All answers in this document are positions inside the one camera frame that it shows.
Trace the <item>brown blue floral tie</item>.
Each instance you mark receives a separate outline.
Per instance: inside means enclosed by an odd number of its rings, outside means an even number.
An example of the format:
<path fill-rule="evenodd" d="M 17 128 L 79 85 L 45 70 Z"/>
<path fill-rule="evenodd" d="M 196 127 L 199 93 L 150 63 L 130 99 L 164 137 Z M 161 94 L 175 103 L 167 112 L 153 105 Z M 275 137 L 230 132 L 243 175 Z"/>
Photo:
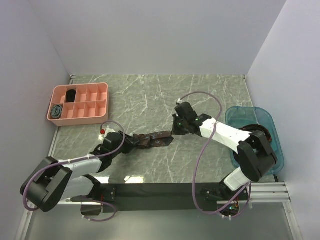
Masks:
<path fill-rule="evenodd" d="M 151 149 L 158 147 L 167 147 L 174 140 L 171 131 L 159 131 L 148 134 L 133 134 L 137 140 L 135 145 L 139 149 Z"/>

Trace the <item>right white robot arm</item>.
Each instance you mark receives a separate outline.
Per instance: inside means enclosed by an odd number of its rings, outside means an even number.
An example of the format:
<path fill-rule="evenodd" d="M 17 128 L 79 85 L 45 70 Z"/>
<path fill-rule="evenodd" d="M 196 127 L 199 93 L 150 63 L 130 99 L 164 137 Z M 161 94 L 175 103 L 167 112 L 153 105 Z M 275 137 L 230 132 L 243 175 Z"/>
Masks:
<path fill-rule="evenodd" d="M 174 109 L 174 135 L 197 135 L 216 141 L 233 151 L 239 167 L 219 183 L 218 190 L 224 199 L 230 200 L 242 186 L 258 182 L 277 164 L 278 158 L 271 143 L 261 130 L 236 129 L 207 114 L 197 115 L 189 102 L 178 103 Z"/>

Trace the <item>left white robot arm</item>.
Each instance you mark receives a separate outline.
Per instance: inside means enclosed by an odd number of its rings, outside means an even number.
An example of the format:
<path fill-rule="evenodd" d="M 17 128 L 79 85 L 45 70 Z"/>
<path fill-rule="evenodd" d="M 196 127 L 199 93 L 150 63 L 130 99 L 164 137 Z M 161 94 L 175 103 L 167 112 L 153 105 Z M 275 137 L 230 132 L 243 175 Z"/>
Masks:
<path fill-rule="evenodd" d="M 102 200 L 104 190 L 92 174 L 106 170 L 119 154 L 128 154 L 138 146 L 137 135 L 122 131 L 110 132 L 103 142 L 84 157 L 74 160 L 45 158 L 20 188 L 24 207 L 31 211 L 48 212 L 61 200 L 84 197 L 89 201 Z"/>

